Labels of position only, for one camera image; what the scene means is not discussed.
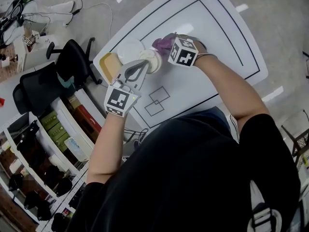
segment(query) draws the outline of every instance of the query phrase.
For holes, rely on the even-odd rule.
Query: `floor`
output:
[[[42,0],[44,5],[55,5],[64,0]],[[111,37],[137,12],[153,0],[83,0],[84,8],[104,2],[111,6],[113,23]],[[304,43],[309,41],[309,0],[230,0],[233,5],[247,4],[248,9],[240,12],[247,23],[268,67],[268,78],[254,86],[267,106],[276,123],[280,126],[285,119],[300,109],[309,111],[309,88],[306,79],[307,67],[302,55]],[[81,7],[81,1],[75,4]],[[96,41],[92,47],[94,57],[109,40],[111,12],[106,5],[98,5],[77,14],[66,28],[50,25],[49,32],[56,32],[65,42],[74,38],[86,48],[90,37]],[[89,82],[88,90],[97,104],[102,106],[106,87]],[[224,105],[220,108],[227,114]],[[138,129],[132,118],[128,127]]]

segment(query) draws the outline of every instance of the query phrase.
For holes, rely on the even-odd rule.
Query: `white table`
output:
[[[99,61],[116,52],[127,38],[149,48],[157,38],[177,32],[199,38],[251,85],[268,75],[261,52],[247,25],[229,0],[154,0],[133,17],[99,52],[94,65],[106,80]],[[210,80],[196,67],[165,63],[147,75],[142,97],[130,113],[142,128],[155,128],[163,121],[211,108],[221,99]]]

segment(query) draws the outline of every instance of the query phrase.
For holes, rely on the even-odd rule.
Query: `black chair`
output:
[[[47,59],[49,59],[53,53],[60,53],[56,61],[56,71],[64,81],[68,81],[74,76],[74,84],[77,90],[82,88],[89,76],[96,84],[102,83],[102,80],[97,80],[90,69],[90,64],[93,62],[89,60],[89,53],[91,43],[94,40],[95,38],[89,40],[86,53],[84,53],[75,40],[69,40],[62,50],[54,49],[55,44],[53,42],[50,43],[47,49]]]
[[[89,40],[86,53],[74,40],[69,40],[62,50],[55,50],[55,44],[51,42],[46,57],[49,59],[53,53],[60,53],[56,63],[23,75],[13,91],[19,113],[32,112],[35,116],[41,116],[56,98],[83,88],[89,76],[96,84],[101,84],[102,80],[97,80],[90,69],[92,61],[89,61],[89,53],[94,39]],[[74,77],[74,87],[64,88],[58,75],[65,82]]]
[[[58,80],[54,63],[21,76],[20,83],[13,91],[13,99],[20,114],[32,112],[41,116],[56,98],[64,94],[66,88]]]

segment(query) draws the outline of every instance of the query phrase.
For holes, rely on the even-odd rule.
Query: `black line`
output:
[[[252,77],[253,75],[255,75],[255,74],[257,74],[257,73],[259,73],[260,71],[256,71],[256,72],[254,72],[253,74],[251,74],[250,76],[247,76],[246,78],[245,78],[245,80],[247,80],[248,78],[250,78],[250,77]]]
[[[202,103],[204,103],[204,102],[206,102],[206,101],[208,101],[208,100],[210,100],[210,99],[216,97],[217,95],[219,95],[219,94],[213,95],[213,96],[209,97],[208,99],[206,99],[206,100],[200,102],[199,104],[196,104],[196,105],[194,105],[194,106],[188,108],[187,110],[184,110],[183,112],[178,113],[178,114],[176,114],[176,115],[174,115],[174,116],[172,116],[172,117],[170,117],[170,118],[168,118],[168,119],[166,119],[166,120],[164,120],[164,121],[162,121],[162,122],[160,122],[160,123],[158,123],[158,124],[156,124],[156,125],[154,125],[154,126],[151,126],[151,127],[146,123],[146,121],[145,121],[143,118],[142,118],[142,119],[145,121],[145,123],[147,124],[147,126],[151,129],[151,128],[153,128],[153,127],[156,127],[156,126],[158,126],[158,125],[164,123],[165,121],[168,121],[168,120],[170,120],[170,119],[172,119],[172,118],[174,118],[174,117],[176,117],[176,116],[178,116],[178,115],[180,115],[180,114],[183,114],[183,113],[185,113],[185,112],[191,110],[192,108],[195,108],[196,106],[201,105]]]
[[[148,125],[148,123],[145,121],[145,119],[140,115],[140,113],[136,110],[136,108],[135,107],[133,107],[134,108],[134,110],[138,113],[138,115],[142,118],[142,120],[144,120],[144,122],[146,123],[146,125],[149,127],[149,128],[152,128],[152,127],[150,127],[149,125]]]
[[[247,46],[249,47],[249,49],[250,49],[250,51],[251,51],[251,54],[252,54],[252,56],[253,56],[253,58],[254,58],[254,61],[255,61],[256,65],[257,65],[257,68],[258,68],[258,70],[260,71],[260,67],[259,67],[259,65],[257,64],[257,61],[256,61],[256,59],[255,59],[255,56],[254,56],[252,50],[251,50],[251,47],[249,46],[249,44],[248,44],[248,42],[247,42],[245,36],[243,35],[242,31],[241,31],[240,28],[239,28],[239,26],[237,25],[237,23],[235,22],[234,18],[233,18],[233,17],[231,16],[231,14],[229,13],[229,11],[227,11],[227,9],[226,9],[226,8],[224,7],[224,5],[221,3],[221,1],[220,1],[220,0],[217,0],[217,1],[218,1],[218,2],[221,4],[221,6],[225,9],[225,11],[228,13],[228,15],[231,17],[231,19],[232,19],[233,22],[235,23],[236,27],[238,28],[238,30],[240,31],[240,33],[241,33],[241,35],[243,36],[245,42],[247,43]]]
[[[216,21],[216,23],[219,25],[219,27],[221,28],[221,30],[223,31],[223,33],[224,33],[225,36],[227,37],[228,41],[229,41],[230,44],[232,45],[232,47],[233,47],[233,49],[234,49],[234,51],[235,51],[235,53],[236,53],[238,59],[240,60],[241,65],[243,66],[243,63],[242,63],[242,61],[241,61],[241,59],[240,59],[240,57],[239,57],[239,55],[238,55],[238,53],[237,53],[237,51],[236,51],[234,45],[232,44],[230,38],[228,37],[228,35],[227,35],[226,32],[224,31],[224,29],[221,27],[220,23],[219,23],[219,22],[217,21],[217,19],[213,16],[213,14],[210,12],[210,10],[205,6],[205,4],[204,4],[201,0],[199,0],[199,1],[200,1],[200,3],[205,7],[205,9],[207,9],[207,11],[209,12],[209,14],[211,14],[211,16],[213,17],[213,19],[214,19],[214,20]]]
[[[309,55],[308,55],[307,53],[303,52],[303,54],[304,54],[306,57],[308,57],[308,58],[309,58]]]
[[[150,106],[150,105],[152,105],[152,104],[158,105],[158,104],[156,104],[155,102],[158,102],[158,104],[162,107],[162,110],[159,111],[159,112],[156,112],[155,114],[152,114],[152,115],[151,115],[151,114],[149,113],[149,111],[146,109],[146,107],[148,107],[148,106]],[[155,116],[155,115],[158,114],[158,113],[161,113],[161,112],[164,111],[165,109],[164,109],[164,107],[161,105],[161,103],[160,103],[158,100],[156,100],[156,101],[154,101],[153,103],[150,103],[149,105],[145,106],[145,110],[148,112],[148,114],[150,115],[150,117],[152,117],[152,116]]]
[[[151,97],[151,95],[153,95],[154,93],[156,93],[158,90],[160,90],[160,89],[164,89],[164,91],[167,93],[167,95],[168,95],[168,97],[166,97],[165,99],[163,99],[162,101],[165,101],[166,99],[168,99],[169,97],[170,97],[170,95],[169,95],[169,93],[166,91],[166,89],[163,87],[163,86],[161,86],[160,88],[158,88],[158,89],[156,89],[154,92],[152,92],[151,94],[149,94],[149,97],[150,97],[150,99],[153,101],[153,102],[155,102],[154,100],[153,100],[153,98]]]
[[[169,18],[167,18],[164,22],[162,22],[161,24],[159,24],[157,27],[155,27],[153,30],[151,30],[149,33],[147,33],[144,37],[141,38],[140,41],[142,41],[143,39],[145,39],[149,34],[151,34],[153,31],[155,31],[159,26],[161,26],[162,24],[166,23],[168,20],[170,20],[172,17],[174,17],[175,15],[177,15],[178,13],[180,13],[181,11],[183,11],[184,9],[188,8],[189,6],[191,6],[192,4],[198,2],[200,0],[196,0],[192,3],[190,3],[189,5],[185,6],[184,8],[182,8],[181,10],[179,10],[178,12],[176,12],[175,14],[171,15]]]
[[[151,96],[153,93],[157,92],[159,89],[164,88],[163,86],[161,86],[160,88],[157,88],[154,92],[150,93],[149,96]]]
[[[130,33],[130,32],[132,32],[139,24],[141,24],[144,20],[146,20],[149,16],[151,16],[154,12],[156,12],[158,9],[160,9],[161,7],[163,7],[165,4],[167,4],[168,2],[170,2],[170,1],[172,1],[172,0],[168,0],[168,1],[166,1],[165,3],[163,3],[160,7],[158,7],[158,8],[156,8],[154,11],[152,11],[149,15],[147,15],[142,21],[140,21],[134,28],[132,28],[111,50],[110,50],[110,52],[111,51],[113,51],[114,50],[114,48],[116,47],[116,46],[118,46],[118,44]]]

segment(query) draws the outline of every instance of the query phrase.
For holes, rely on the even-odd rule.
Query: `red object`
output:
[[[98,122],[96,122],[83,105],[79,105],[75,109],[73,117],[91,141],[95,143],[102,129]]]
[[[5,101],[5,99],[0,98],[0,107],[4,106],[4,101]]]

